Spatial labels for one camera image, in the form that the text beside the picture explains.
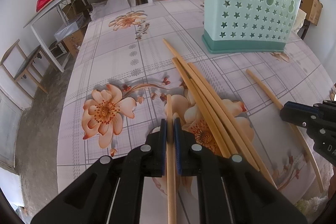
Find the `mint green utensil holder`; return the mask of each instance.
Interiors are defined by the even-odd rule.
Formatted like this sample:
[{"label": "mint green utensil holder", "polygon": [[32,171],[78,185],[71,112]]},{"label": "mint green utensil holder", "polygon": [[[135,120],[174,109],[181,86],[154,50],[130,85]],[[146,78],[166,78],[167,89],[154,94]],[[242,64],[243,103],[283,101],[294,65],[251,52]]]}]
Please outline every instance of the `mint green utensil holder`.
[{"label": "mint green utensil holder", "polygon": [[213,54],[283,52],[301,0],[204,0],[202,40]]}]

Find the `floral tablecloth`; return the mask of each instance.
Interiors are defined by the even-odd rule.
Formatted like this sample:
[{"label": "floral tablecloth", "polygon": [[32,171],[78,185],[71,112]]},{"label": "floral tablecloth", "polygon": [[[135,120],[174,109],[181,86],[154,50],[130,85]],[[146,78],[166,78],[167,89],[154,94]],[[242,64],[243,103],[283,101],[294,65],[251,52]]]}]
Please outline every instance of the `floral tablecloth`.
[{"label": "floral tablecloth", "polygon": [[[223,99],[293,203],[315,174],[277,108],[246,74],[248,68],[284,104],[313,105],[334,98],[334,86],[309,47],[291,33],[284,53],[210,54],[202,42],[204,0],[165,0],[113,13],[91,22],[64,102],[58,136],[58,190],[62,191],[103,155],[120,157],[143,144],[173,111],[198,143],[218,148],[197,105],[171,62],[167,39],[193,62]],[[313,146],[311,139],[306,139]],[[314,153],[317,164],[324,159]],[[140,223],[166,223],[165,178],[146,178]],[[198,223],[196,179],[178,178],[179,223]]]}]

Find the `cardboard box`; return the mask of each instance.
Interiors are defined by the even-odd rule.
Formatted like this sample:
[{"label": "cardboard box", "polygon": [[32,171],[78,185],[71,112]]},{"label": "cardboard box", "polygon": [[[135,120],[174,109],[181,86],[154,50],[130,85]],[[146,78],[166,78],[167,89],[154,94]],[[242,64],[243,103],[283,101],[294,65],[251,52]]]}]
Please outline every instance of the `cardboard box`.
[{"label": "cardboard box", "polygon": [[307,13],[306,20],[317,25],[320,19],[322,3],[319,0],[301,0],[300,9]]},{"label": "cardboard box", "polygon": [[65,43],[73,57],[77,57],[80,46],[82,45],[84,40],[86,29],[87,25],[63,39],[63,42]]}]

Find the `chopstick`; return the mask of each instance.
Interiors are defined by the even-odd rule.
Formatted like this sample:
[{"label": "chopstick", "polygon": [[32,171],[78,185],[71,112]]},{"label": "chopstick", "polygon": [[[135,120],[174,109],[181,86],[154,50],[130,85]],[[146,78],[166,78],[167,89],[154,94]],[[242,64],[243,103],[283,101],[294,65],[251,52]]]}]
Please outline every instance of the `chopstick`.
[{"label": "chopstick", "polygon": [[171,95],[167,95],[167,196],[168,224],[176,224],[176,173]]},{"label": "chopstick", "polygon": [[229,149],[228,157],[230,157],[233,154],[238,154],[238,151],[237,151],[235,145],[233,144],[232,140],[230,139],[230,136],[227,134],[227,132],[225,130],[225,127],[223,126],[222,122],[218,118],[216,112],[213,110],[213,108],[209,104],[207,98],[205,98],[205,96],[202,93],[202,91],[200,90],[200,88],[196,85],[194,79],[191,79],[191,82],[193,83],[195,89],[197,90],[199,96],[201,97],[201,99],[202,99],[203,103],[205,104],[207,110],[209,111],[211,117],[214,119],[214,122],[215,122],[215,124],[216,124],[216,126],[217,126],[225,144],[228,146],[228,149]]},{"label": "chopstick", "polygon": [[228,129],[229,133],[231,134],[232,138],[234,139],[234,141],[236,142],[238,148],[240,149],[241,154],[244,156],[244,158],[249,162],[250,165],[252,165],[257,171],[259,171],[259,167],[256,164],[255,160],[253,159],[250,151],[248,150],[248,147],[246,146],[246,142],[244,143],[244,139],[243,137],[241,137],[238,133],[236,128],[234,127],[234,124],[232,122],[230,122],[228,116],[226,113],[224,113],[222,106],[220,104],[223,105],[222,100],[219,98],[219,96],[217,95],[217,93],[214,91],[214,93],[216,94],[216,96],[218,97],[218,100],[215,100],[214,96],[211,95],[211,93],[209,92],[209,89],[201,82],[201,80],[199,79],[199,77],[196,75],[196,73],[189,67],[189,65],[187,64],[187,62],[182,58],[182,56],[179,55],[179,53],[169,44],[169,42],[166,39],[163,39],[163,42],[166,44],[167,48],[172,52],[172,54],[175,56],[176,59],[178,59],[179,63],[181,63],[181,65],[185,68],[185,70],[190,74],[190,76],[194,79],[195,83],[197,84],[197,86],[200,88],[200,90],[202,91],[202,93],[204,94],[204,96],[207,98],[207,100],[209,101],[210,105],[213,107],[213,109],[215,110],[215,112],[217,113],[218,117],[222,120],[223,124],[225,125],[225,127]]},{"label": "chopstick", "polygon": [[218,96],[218,94],[216,93],[216,91],[208,83],[208,81],[203,77],[203,75],[200,73],[200,71],[196,68],[196,66],[193,63],[188,63],[188,65],[194,71],[194,73],[196,74],[196,76],[201,80],[201,82],[204,84],[205,88],[214,97],[215,101],[219,104],[219,106],[222,109],[222,112],[224,112],[224,117],[227,115],[226,122],[223,121],[224,125],[226,127],[231,128],[231,130],[229,130],[230,133],[234,132],[236,135],[238,135],[238,133],[239,133],[238,136],[240,136],[243,139],[243,141],[244,141],[245,145],[247,146],[248,150],[251,152],[251,155],[252,155],[253,159],[257,163],[257,165],[258,165],[258,167],[259,167],[260,172],[262,173],[262,175],[271,184],[273,184],[274,187],[277,187],[276,184],[275,184],[275,182],[274,182],[274,180],[273,180],[273,178],[272,178],[272,176],[271,176],[271,174],[269,173],[266,165],[264,164],[263,160],[260,158],[259,154],[257,153],[257,151],[255,150],[254,146],[252,145],[252,143],[250,142],[250,140],[247,138],[246,134],[243,132],[243,130],[241,129],[241,127],[237,123],[237,121],[234,118],[234,116],[231,114],[231,112],[223,104],[221,98]]},{"label": "chopstick", "polygon": [[210,129],[218,147],[219,147],[220,152],[222,153],[222,156],[223,157],[230,157],[230,154],[228,153],[228,148],[227,148],[226,144],[224,143],[224,140],[222,139],[221,134],[220,134],[217,126],[215,125],[215,122],[214,122],[213,118],[211,117],[209,111],[207,110],[207,108],[206,108],[205,104],[203,103],[201,97],[199,96],[198,92],[194,88],[194,85],[192,84],[189,77],[187,76],[187,73],[184,71],[181,64],[177,60],[177,58],[173,58],[172,61],[175,65],[175,67],[177,68],[180,76],[182,77],[184,83],[188,87],[188,90],[191,92],[192,96],[194,97],[194,100],[195,100],[200,112],[202,113],[202,115],[204,117],[204,120],[207,123],[207,125],[208,125],[208,127],[209,127],[209,129]]},{"label": "chopstick", "polygon": [[[281,110],[283,108],[282,103],[278,100],[278,98],[275,97],[275,95],[268,89],[268,87],[266,87],[263,82],[260,81],[260,79],[254,75],[253,72],[251,72],[249,69],[246,70],[247,74],[250,75],[252,77],[252,79],[260,86],[260,88],[268,95],[268,97],[272,100],[272,102],[276,105],[276,107]],[[324,189],[323,189],[323,182],[322,182],[322,178],[321,178],[321,174],[320,174],[320,170],[319,167],[317,166],[316,160],[310,150],[309,145],[307,144],[305,137],[302,135],[301,131],[297,128],[297,126],[293,125],[293,124],[289,124],[292,128],[292,130],[294,131],[295,135],[297,136],[297,138],[299,138],[299,141],[301,142],[304,150],[306,151],[310,163],[314,169],[315,175],[316,175],[316,179],[320,188],[320,192],[323,193]]]}]

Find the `orange flower print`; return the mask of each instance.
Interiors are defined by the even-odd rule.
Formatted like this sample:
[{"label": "orange flower print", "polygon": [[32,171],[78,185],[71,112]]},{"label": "orange flower print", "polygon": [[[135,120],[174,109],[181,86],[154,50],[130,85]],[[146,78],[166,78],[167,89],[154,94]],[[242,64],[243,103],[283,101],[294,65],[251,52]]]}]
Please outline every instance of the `orange flower print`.
[{"label": "orange flower print", "polygon": [[126,29],[131,25],[139,25],[144,19],[147,18],[144,11],[128,12],[126,15],[117,17],[115,20],[109,23],[109,27],[113,27],[113,30]]},{"label": "orange flower print", "polygon": [[121,90],[107,84],[107,90],[94,90],[93,99],[87,100],[84,105],[82,128],[83,140],[99,134],[100,148],[106,148],[112,142],[113,134],[119,135],[123,129],[123,119],[119,113],[134,118],[133,110],[136,102],[132,97],[122,99]]}]

